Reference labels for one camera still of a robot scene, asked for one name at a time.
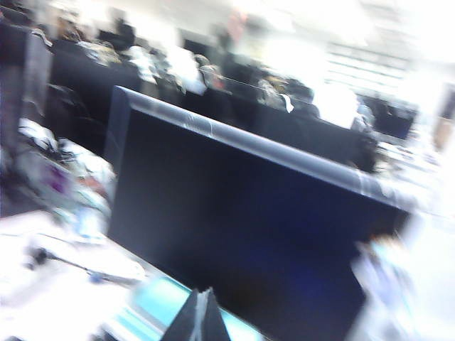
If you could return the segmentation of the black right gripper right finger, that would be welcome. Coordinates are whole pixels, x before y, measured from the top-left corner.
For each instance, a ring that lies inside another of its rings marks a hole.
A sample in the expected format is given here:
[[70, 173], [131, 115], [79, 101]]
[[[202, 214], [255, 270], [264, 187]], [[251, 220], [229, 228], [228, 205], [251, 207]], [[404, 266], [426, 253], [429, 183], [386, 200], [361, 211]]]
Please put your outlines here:
[[231, 341], [220, 307], [211, 288], [204, 292], [205, 310], [202, 322], [202, 340]]

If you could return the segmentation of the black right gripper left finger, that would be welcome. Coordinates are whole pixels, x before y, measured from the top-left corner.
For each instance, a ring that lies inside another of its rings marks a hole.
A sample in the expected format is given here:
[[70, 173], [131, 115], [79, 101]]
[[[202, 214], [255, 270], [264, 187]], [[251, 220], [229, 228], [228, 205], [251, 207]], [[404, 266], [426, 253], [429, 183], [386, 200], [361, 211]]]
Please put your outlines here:
[[161, 337], [167, 340], [197, 340], [205, 309], [205, 294], [193, 290]]

